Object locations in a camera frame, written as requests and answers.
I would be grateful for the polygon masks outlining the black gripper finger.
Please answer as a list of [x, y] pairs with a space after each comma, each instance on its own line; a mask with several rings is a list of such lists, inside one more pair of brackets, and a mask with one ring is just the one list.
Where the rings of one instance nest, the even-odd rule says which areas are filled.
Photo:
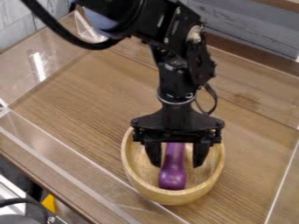
[[144, 150], [145, 154], [148, 156], [149, 162], [155, 167], [161, 166], [161, 156], [163, 156], [163, 150], [161, 150], [161, 144], [159, 142], [145, 142], [144, 143]]
[[192, 166], [195, 168], [203, 165], [205, 157], [209, 153], [209, 148], [211, 148], [209, 142], [196, 143], [192, 146]]

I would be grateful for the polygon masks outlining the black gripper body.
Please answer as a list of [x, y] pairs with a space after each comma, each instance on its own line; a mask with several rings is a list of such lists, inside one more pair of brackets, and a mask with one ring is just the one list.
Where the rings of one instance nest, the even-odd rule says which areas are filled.
[[209, 115], [199, 113], [189, 104], [168, 105], [151, 115], [130, 120], [133, 141], [144, 144], [221, 142], [224, 122]]

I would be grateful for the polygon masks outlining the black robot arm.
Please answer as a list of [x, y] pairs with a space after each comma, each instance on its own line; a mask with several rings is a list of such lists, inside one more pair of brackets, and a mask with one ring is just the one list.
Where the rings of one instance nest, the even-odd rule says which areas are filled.
[[209, 148], [221, 141], [224, 122], [192, 103], [208, 89], [216, 63], [207, 49], [201, 16], [179, 0], [73, 0], [94, 30], [120, 40], [132, 36], [149, 46], [159, 70], [161, 108], [130, 120], [133, 140], [151, 164], [161, 165], [161, 144], [192, 144], [192, 166], [203, 165]]

